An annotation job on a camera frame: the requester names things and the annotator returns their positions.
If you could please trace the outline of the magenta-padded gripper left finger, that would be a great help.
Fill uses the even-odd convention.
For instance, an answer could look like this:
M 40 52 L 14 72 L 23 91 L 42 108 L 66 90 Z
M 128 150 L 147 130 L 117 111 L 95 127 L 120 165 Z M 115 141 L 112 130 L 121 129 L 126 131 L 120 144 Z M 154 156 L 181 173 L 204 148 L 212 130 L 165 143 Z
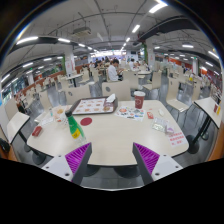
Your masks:
M 87 143 L 66 155 L 55 156 L 42 169 L 80 185 L 91 154 L 92 144 Z

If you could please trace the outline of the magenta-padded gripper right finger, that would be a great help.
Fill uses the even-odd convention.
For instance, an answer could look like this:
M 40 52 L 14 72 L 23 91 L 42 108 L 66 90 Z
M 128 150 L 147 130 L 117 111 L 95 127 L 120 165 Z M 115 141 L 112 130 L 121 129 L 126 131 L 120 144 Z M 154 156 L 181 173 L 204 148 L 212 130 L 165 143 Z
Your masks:
M 138 143 L 133 144 L 132 152 L 145 185 L 182 169 L 182 166 L 169 155 L 160 155 Z

